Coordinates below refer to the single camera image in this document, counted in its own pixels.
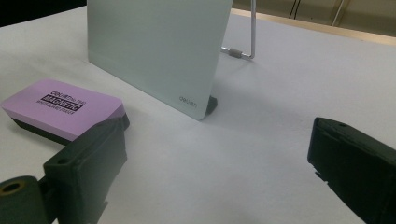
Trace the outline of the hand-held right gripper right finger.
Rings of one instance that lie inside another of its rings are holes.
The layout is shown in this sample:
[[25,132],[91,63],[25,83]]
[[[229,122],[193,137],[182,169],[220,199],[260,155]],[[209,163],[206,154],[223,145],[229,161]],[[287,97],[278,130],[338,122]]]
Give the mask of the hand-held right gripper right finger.
[[396,150],[340,121],[316,118],[307,160],[366,224],[396,224]]

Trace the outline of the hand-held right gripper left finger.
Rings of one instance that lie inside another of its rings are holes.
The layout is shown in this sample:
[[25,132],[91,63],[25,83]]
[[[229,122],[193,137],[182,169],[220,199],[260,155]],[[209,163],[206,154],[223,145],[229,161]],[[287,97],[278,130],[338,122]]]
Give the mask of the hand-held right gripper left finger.
[[127,161],[123,119],[107,119],[44,163],[58,193],[59,224],[97,224],[108,191]]

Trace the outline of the purple whiteboard eraser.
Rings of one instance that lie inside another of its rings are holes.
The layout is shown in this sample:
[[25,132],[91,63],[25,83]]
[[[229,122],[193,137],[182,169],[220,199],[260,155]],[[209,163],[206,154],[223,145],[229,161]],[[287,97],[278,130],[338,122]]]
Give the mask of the purple whiteboard eraser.
[[62,145],[103,120],[130,125],[121,99],[53,79],[37,81],[0,106],[23,129]]

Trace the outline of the small whiteboard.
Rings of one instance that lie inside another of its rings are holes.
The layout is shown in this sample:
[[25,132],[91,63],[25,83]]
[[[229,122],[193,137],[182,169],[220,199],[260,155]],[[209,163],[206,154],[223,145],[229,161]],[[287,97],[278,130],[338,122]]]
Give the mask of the small whiteboard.
[[90,63],[193,119],[213,112],[222,52],[255,57],[256,0],[250,53],[222,46],[233,0],[87,0]]

